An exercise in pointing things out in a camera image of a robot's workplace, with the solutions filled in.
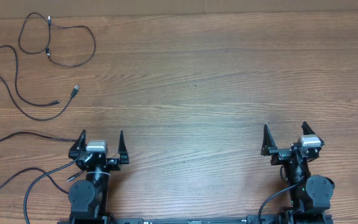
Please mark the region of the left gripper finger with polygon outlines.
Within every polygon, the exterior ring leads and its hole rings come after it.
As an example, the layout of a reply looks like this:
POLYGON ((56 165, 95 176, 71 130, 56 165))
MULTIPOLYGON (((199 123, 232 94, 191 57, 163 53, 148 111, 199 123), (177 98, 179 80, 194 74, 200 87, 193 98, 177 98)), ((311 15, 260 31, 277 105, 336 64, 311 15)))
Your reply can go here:
POLYGON ((86 145, 86 130, 83 129, 79 138, 74 142, 69 152, 80 152, 86 145))
POLYGON ((127 148, 126 148, 126 145, 125 145, 125 141, 124 141, 123 130, 120 131, 118 153, 119 153, 121 159, 128 159, 129 158, 127 148))

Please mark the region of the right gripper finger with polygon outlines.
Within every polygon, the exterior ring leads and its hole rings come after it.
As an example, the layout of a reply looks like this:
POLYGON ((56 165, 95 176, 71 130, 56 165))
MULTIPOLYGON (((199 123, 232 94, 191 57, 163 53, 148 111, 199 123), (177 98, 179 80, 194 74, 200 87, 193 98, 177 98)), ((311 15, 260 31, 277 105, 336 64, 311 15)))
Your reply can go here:
POLYGON ((273 140, 273 137, 269 130, 269 126, 267 123, 265 123, 264 124, 264 138, 263 138, 260 154, 262 156, 271 156, 272 151, 276 150, 276 149, 277 149, 277 146, 275 144, 275 141, 273 140))
MULTIPOLYGON (((313 130, 312 130, 312 128, 309 126, 309 124, 306 122, 306 121, 304 121, 304 122, 302 122, 302 124, 301 124, 301 128, 302 128, 302 130, 303 130, 303 135, 307 135, 307 134, 316 134, 313 130)), ((324 146, 324 141, 320 138, 320 140, 322 141, 322 144, 321 144, 321 146, 324 146)))

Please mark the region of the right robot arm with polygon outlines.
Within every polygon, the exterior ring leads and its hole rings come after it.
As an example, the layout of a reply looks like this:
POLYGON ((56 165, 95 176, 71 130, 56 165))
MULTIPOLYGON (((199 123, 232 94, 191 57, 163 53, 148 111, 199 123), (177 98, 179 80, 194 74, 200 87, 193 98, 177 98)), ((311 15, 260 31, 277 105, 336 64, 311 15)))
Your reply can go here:
POLYGON ((325 215, 330 209, 334 193, 334 182, 322 175, 312 175, 308 163, 319 157, 324 141, 310 128, 307 122, 301 125, 303 134, 289 148, 276 146, 267 124, 264 125, 264 138, 261 155, 270 156, 273 166, 280 166, 280 177, 287 184, 267 198, 259 208, 258 223, 332 223, 331 216, 325 215), (281 208, 273 217, 263 216, 266 204, 279 195, 288 192, 291 206, 281 208))

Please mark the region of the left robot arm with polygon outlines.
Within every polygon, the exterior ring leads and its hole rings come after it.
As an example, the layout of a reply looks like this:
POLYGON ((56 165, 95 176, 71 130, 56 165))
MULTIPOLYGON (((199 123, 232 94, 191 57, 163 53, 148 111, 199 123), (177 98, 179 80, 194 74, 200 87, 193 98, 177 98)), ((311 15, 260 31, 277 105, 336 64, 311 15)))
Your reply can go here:
POLYGON ((86 131, 70 148, 68 157, 85 173, 85 179, 76 181, 68 191, 70 223, 116 223, 107 211, 107 202, 111 172, 120 171, 122 165, 129 163, 122 131, 117 151, 118 158, 109 158, 106 141, 86 142, 86 131))

